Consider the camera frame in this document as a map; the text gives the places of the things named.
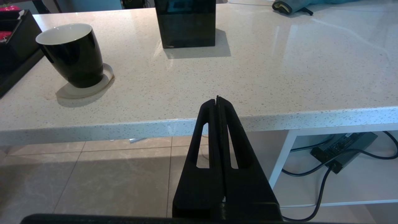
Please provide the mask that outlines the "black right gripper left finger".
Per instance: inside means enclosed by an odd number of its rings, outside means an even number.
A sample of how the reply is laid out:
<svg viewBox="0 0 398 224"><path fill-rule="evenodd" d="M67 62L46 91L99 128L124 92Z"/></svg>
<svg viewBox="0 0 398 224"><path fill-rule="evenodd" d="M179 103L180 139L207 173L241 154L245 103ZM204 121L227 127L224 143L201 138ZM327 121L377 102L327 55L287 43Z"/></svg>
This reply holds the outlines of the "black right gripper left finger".
<svg viewBox="0 0 398 224"><path fill-rule="evenodd" d="M223 171L216 128L216 102L208 100L200 107L193 137L173 199L173 218L211 219L223 201ZM208 124L209 168L197 167L203 126Z"/></svg>

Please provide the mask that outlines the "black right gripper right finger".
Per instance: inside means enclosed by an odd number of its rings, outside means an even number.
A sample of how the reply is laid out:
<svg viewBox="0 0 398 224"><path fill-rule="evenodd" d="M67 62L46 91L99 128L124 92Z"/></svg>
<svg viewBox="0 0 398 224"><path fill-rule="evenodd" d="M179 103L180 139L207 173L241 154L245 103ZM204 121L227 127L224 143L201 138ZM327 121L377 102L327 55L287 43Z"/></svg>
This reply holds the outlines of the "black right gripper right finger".
<svg viewBox="0 0 398 224"><path fill-rule="evenodd" d="M233 105L217 97L225 218L282 220L280 205Z"/></svg>

